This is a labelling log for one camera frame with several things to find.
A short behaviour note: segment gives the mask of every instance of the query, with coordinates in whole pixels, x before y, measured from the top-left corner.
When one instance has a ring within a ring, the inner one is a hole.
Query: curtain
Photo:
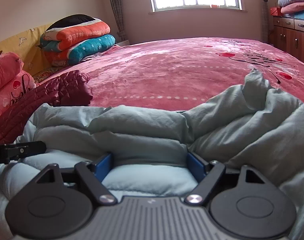
[[[261,0],[261,15],[262,15],[262,41],[268,42],[268,27],[269,27],[269,14],[268,14],[268,0]]]
[[[121,0],[110,0],[112,5],[113,14],[115,17],[117,28],[119,32],[117,35],[121,38],[121,41],[125,41],[127,39],[125,30],[124,30],[124,23],[123,23],[123,12],[122,12],[122,1]]]

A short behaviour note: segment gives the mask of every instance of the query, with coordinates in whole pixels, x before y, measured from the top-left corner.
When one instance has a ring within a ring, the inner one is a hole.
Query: cabinet door
[[[286,52],[304,63],[304,33],[286,29]]]
[[[279,27],[279,26],[274,26],[274,31],[275,31],[275,47],[286,51],[286,41],[283,37],[283,35],[286,35],[286,29]]]

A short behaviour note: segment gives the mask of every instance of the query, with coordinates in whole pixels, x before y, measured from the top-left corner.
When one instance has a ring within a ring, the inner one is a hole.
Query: maroon quilted jacket
[[[22,134],[26,122],[43,103],[51,106],[87,106],[93,98],[88,74],[74,70],[53,78],[26,93],[0,116],[0,144],[9,144]]]

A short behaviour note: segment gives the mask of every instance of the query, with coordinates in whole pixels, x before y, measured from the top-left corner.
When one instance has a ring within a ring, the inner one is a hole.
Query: black cushion
[[[81,23],[86,23],[86,22],[90,22],[90,21],[94,21],[95,19],[84,15],[84,14],[75,14],[75,15],[71,15],[68,17],[65,17],[55,23],[53,23],[48,29],[52,29],[52,28],[64,28],[64,27],[69,27],[69,26],[74,26],[74,25],[78,25]]]

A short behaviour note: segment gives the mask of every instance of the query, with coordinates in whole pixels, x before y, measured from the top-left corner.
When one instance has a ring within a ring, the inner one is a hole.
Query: metal pivot bolt
[[[115,201],[115,198],[112,195],[102,195],[102,196],[100,196],[99,199],[102,203],[106,203],[106,204],[112,203]]]
[[[193,194],[193,195],[187,196],[186,200],[191,204],[198,204],[203,201],[203,198],[200,195]]]

